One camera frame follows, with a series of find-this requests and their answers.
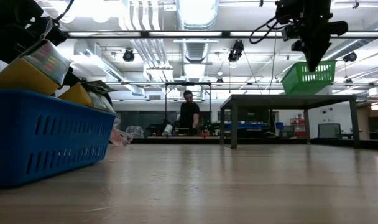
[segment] workbench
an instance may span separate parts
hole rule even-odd
[[[272,110],[303,110],[305,119],[305,131],[307,132],[307,143],[310,144],[309,109],[321,106],[333,105],[349,101],[351,109],[352,129],[354,147],[359,147],[359,126],[357,124],[356,96],[355,95],[231,95],[221,105],[221,127],[219,143],[224,144],[225,110],[231,110],[231,145],[232,149],[237,148],[237,124],[238,112],[242,108],[269,109]]]

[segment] yellow box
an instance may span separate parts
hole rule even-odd
[[[104,96],[85,90],[80,83],[72,86],[58,98],[61,100],[67,100],[73,103],[78,103],[80,105],[115,113],[113,107]]]
[[[0,72],[0,89],[27,90],[51,95],[63,83],[71,61],[43,40]]]

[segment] blue bin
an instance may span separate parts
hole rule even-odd
[[[104,159],[115,115],[0,90],[0,185],[21,185]]]

